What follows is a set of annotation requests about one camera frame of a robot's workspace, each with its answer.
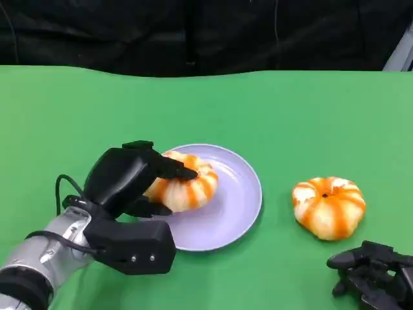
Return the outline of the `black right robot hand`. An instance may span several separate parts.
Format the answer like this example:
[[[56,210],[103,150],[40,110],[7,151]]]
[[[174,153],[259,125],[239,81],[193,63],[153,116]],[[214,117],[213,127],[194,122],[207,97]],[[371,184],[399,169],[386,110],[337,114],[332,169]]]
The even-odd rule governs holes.
[[[361,309],[412,309],[411,255],[365,240],[331,256],[327,266],[339,275],[334,297],[350,293],[359,298]]]

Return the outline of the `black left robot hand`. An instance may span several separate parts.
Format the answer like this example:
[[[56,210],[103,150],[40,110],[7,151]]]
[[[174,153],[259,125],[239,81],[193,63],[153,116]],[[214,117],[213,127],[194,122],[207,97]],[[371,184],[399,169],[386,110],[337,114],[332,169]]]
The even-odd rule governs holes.
[[[108,149],[95,163],[85,181],[83,197],[100,206],[112,218],[122,214],[151,218],[169,216],[161,202],[144,196],[157,178],[188,181],[197,172],[180,161],[164,157],[151,141],[133,141]]]

